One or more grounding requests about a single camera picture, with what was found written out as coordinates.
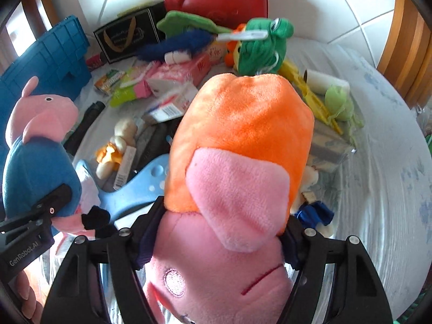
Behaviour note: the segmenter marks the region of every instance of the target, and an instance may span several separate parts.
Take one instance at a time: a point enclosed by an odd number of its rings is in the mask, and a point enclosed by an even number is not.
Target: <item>gold ribbon handle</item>
[[[129,31],[127,32],[126,42],[122,47],[118,47],[114,45],[114,43],[109,38],[106,30],[104,31],[104,40],[107,43],[107,45],[111,48],[111,50],[118,53],[122,53],[132,43],[133,32],[135,31],[136,26],[137,26],[137,20],[135,19],[135,17],[132,17],[132,19],[130,20]]]

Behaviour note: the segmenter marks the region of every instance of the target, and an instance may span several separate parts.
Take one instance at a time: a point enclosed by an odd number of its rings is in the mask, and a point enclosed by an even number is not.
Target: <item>blue plastic crate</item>
[[[78,19],[70,16],[36,40],[0,77],[0,173],[9,148],[4,128],[25,83],[36,75],[32,95],[56,94],[75,100],[91,78],[84,55],[89,41]]]

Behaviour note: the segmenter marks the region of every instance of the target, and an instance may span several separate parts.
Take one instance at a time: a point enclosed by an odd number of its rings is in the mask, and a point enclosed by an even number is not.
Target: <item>pink pig ear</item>
[[[39,84],[39,78],[37,76],[31,77],[30,80],[25,84],[24,89],[22,90],[21,97],[30,96],[32,91]]]
[[[278,164],[200,148],[187,169],[186,185],[228,250],[254,252],[284,226],[289,175]]]
[[[26,144],[31,138],[41,136],[57,143],[61,143],[66,132],[56,113],[45,110],[34,117],[24,128],[22,143]]]
[[[153,315],[155,316],[158,324],[164,324],[165,323],[165,317],[161,311],[161,308],[159,307],[158,299],[156,296],[156,289],[154,285],[150,281],[146,281],[144,284],[144,295],[146,296],[148,305],[150,306],[150,309],[153,312]]]

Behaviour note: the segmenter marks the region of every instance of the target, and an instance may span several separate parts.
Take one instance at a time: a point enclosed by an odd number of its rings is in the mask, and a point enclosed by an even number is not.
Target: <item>george pig plush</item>
[[[306,166],[314,116],[278,75],[218,75],[174,137],[167,212],[144,293],[184,323],[275,324],[291,289],[278,238]]]
[[[108,224],[110,216],[96,206],[80,201],[81,182],[61,145],[78,118],[71,99],[58,95],[34,95],[38,85],[32,77],[25,85],[6,127],[10,148],[3,173],[6,218],[26,213],[48,193],[67,184],[72,199],[52,221],[52,232],[94,236],[94,229]]]

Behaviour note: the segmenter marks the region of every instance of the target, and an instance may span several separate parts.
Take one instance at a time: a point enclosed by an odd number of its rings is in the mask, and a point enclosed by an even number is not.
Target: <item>white fabric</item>
[[[334,174],[320,174],[314,189],[335,212],[334,237],[345,240],[357,235],[362,240],[396,319],[418,296],[432,260],[432,160],[425,139],[396,90],[355,51],[292,38],[287,57],[301,74],[308,68],[349,81],[362,111],[365,126],[355,134],[358,151]],[[125,60],[95,71],[76,101],[81,112],[102,98],[92,88],[101,74],[129,65]],[[213,67],[206,79],[226,71],[225,66]],[[139,112],[144,104],[138,100],[105,110],[89,129],[74,162],[92,160],[95,150],[111,137],[118,119]],[[138,275],[143,282],[144,271]],[[315,323],[323,321],[331,279],[328,267]],[[122,323],[111,284],[106,300],[112,322]],[[166,318],[174,322],[169,313]]]

